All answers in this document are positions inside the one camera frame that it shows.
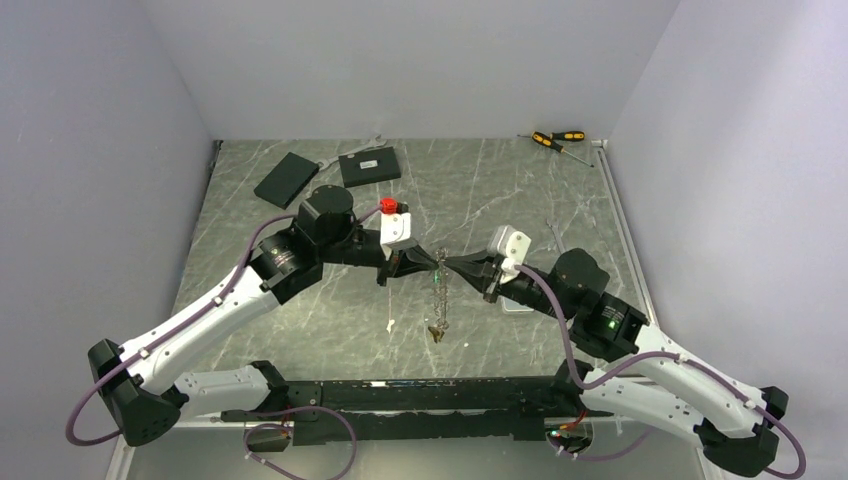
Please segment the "large metal keyring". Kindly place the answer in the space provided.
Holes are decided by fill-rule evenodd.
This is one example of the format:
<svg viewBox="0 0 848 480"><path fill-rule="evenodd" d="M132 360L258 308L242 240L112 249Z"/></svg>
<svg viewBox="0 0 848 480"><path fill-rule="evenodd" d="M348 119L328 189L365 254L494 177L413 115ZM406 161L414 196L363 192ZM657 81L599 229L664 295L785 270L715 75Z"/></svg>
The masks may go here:
<svg viewBox="0 0 848 480"><path fill-rule="evenodd" d="M448 269L443 264L443 260L448 256L447 248L439 247L435 252L435 259L438 261L438 269L434 274L438 273L441 276L441 283L434 284L434 315L435 321L427 327L427 330L432 337L434 343L438 344L442 341L446 331L449 328L447 320L448 313Z"/></svg>

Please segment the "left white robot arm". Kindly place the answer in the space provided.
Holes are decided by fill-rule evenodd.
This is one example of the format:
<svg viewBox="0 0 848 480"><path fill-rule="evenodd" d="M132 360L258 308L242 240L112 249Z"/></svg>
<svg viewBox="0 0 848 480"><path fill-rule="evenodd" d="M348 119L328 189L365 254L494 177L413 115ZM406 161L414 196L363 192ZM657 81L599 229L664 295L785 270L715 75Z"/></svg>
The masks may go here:
<svg viewBox="0 0 848 480"><path fill-rule="evenodd" d="M351 193L317 188L293 214L261 224L234 268L209 292L150 331L102 340L88 353L99 397L131 446L150 443L181 419L244 411L272 420L289 405L289 387L267 360L222 372L194 365L214 343L318 283L328 264L372 268L377 282L429 272L437 262L412 235L407 205L386 198L365 227Z"/></svg>

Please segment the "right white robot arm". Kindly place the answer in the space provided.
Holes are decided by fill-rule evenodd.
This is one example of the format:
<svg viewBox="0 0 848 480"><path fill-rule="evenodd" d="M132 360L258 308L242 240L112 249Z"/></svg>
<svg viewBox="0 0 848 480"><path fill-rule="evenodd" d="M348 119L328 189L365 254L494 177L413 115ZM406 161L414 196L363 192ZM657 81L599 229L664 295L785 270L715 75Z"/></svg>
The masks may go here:
<svg viewBox="0 0 848 480"><path fill-rule="evenodd" d="M608 273L586 251L566 251L549 273L486 251L444 265L489 302L504 297L558 320L566 359L550 392L560 413L629 417L694 444L742 477L805 474L804 450L781 421L787 394L734 380L671 340L607 292Z"/></svg>

